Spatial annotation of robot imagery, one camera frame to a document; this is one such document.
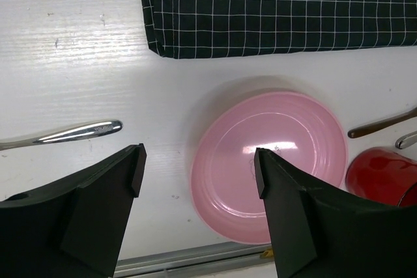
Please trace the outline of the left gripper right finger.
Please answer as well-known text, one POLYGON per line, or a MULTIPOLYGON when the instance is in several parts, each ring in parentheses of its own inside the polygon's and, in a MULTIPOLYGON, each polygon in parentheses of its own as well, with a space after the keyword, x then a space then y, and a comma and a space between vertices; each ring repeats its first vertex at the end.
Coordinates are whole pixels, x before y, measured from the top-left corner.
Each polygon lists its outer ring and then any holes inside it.
POLYGON ((254 156, 278 277, 415 277, 416 207, 347 193, 273 151, 254 156))

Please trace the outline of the dark checked cloth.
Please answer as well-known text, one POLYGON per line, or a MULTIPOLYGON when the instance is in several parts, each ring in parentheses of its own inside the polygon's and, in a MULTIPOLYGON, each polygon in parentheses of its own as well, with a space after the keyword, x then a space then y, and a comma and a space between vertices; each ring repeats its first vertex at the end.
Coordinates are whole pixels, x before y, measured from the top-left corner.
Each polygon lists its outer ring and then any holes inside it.
POLYGON ((213 59, 416 44, 416 0, 141 0, 150 50, 213 59))

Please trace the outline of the red mug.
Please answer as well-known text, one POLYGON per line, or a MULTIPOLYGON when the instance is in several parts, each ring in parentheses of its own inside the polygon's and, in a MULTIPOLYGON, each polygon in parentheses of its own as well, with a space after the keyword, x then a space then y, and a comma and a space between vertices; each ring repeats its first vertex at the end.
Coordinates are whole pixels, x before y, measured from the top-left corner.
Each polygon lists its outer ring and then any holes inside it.
POLYGON ((345 184, 359 197, 392 206, 416 205, 416 161, 387 148, 370 148, 349 165, 345 184))

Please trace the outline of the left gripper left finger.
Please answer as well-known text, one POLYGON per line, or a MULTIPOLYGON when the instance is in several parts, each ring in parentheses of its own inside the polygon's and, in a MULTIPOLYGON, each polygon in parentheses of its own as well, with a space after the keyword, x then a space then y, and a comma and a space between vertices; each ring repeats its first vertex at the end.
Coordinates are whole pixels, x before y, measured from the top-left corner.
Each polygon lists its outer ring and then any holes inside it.
POLYGON ((2 277, 112 277, 146 162, 144 145, 1 202, 2 277))

